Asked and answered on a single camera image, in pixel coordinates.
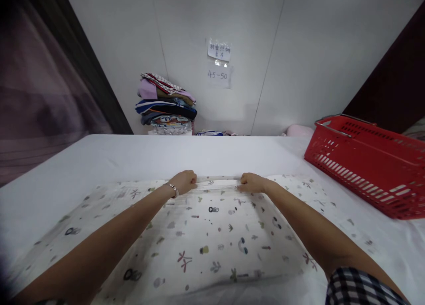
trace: bracelet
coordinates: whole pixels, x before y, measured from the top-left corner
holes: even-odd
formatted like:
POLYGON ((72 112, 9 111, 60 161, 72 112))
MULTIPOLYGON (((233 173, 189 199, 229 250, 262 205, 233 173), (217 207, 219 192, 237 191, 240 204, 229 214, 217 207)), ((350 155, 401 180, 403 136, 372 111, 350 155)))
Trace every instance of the bracelet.
POLYGON ((171 188, 173 188, 174 189, 174 191, 176 192, 176 195, 174 196, 174 197, 171 197, 171 198, 173 198, 173 199, 175 199, 175 198, 177 198, 178 197, 178 190, 177 190, 177 188, 176 188, 176 186, 175 185, 173 185, 173 184, 171 184, 171 183, 164 183, 164 185, 169 185, 171 188))

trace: stack of folded clothes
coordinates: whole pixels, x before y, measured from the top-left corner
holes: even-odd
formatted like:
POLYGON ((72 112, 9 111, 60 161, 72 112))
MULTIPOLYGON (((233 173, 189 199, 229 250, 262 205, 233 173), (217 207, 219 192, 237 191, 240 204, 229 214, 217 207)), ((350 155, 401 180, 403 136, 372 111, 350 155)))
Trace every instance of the stack of folded clothes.
POLYGON ((142 100, 136 111, 143 125, 152 125, 157 135, 181 135, 192 130, 197 111, 195 98, 183 88, 152 73, 143 73, 137 94, 142 100))

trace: basket handle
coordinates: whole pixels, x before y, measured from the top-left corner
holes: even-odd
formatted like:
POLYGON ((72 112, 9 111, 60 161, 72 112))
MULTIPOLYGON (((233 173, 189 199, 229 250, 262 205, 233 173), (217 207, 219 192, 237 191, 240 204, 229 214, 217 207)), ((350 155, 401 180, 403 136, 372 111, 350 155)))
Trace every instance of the basket handle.
POLYGON ((364 122, 364 123, 366 123, 366 124, 369 124, 369 125, 372 125, 372 126, 376 126, 376 123, 371 123, 371 122, 369 122, 369 121, 365 121, 365 120, 363 120, 363 119, 356 118, 356 117, 353 117, 353 116, 350 116, 350 115, 345 115, 345 114, 343 114, 343 113, 339 113, 339 114, 336 114, 336 115, 329 115, 329 116, 325 116, 325 117, 323 117, 322 119, 316 120, 314 123, 315 123, 315 124, 317 124, 317 125, 320 125, 320 126, 322 126, 322 127, 325 127, 326 129, 329 129, 329 130, 332 130, 332 131, 334 131, 334 132, 337 132, 337 133, 339 133, 339 134, 341 134, 341 135, 344 135, 344 136, 346 136, 346 137, 352 138, 352 136, 351 136, 351 135, 346 134, 345 132, 338 131, 338 130, 336 130, 336 129, 330 128, 330 127, 328 127, 328 126, 326 126, 326 125, 324 125, 324 124, 319 123, 319 121, 322 121, 323 119, 330 118, 330 117, 336 117, 336 116, 344 116, 344 117, 348 117, 348 118, 351 118, 351 119, 354 119, 354 120, 362 121, 362 122, 364 122))

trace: white wall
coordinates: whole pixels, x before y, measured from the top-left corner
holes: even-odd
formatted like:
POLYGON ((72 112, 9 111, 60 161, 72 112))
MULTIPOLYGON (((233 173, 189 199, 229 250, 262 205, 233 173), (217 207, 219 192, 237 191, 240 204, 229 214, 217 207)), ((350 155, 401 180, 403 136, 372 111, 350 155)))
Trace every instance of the white wall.
POLYGON ((344 111, 423 0, 285 0, 253 135, 344 111))
POLYGON ((423 0, 70 0, 134 133, 141 72, 197 98, 196 129, 277 135, 341 112, 423 0), (205 38, 232 43, 233 90, 205 38))

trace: pink clothing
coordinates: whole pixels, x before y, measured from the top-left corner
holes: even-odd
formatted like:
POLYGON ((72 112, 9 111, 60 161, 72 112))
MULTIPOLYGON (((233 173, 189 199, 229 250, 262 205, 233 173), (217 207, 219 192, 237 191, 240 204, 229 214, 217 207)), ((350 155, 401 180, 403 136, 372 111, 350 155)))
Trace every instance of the pink clothing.
MULTIPOLYGON (((195 97, 193 97, 190 93, 185 90, 179 90, 177 93, 183 96, 187 96, 194 103, 196 103, 195 97)), ((152 84, 149 80, 143 78, 140 82, 139 89, 137 90, 137 95, 142 97, 143 99, 158 99, 158 95, 156 94, 156 86, 152 84)))
POLYGON ((156 95, 156 86, 145 78, 140 82, 137 94, 143 99, 158 99, 156 95))

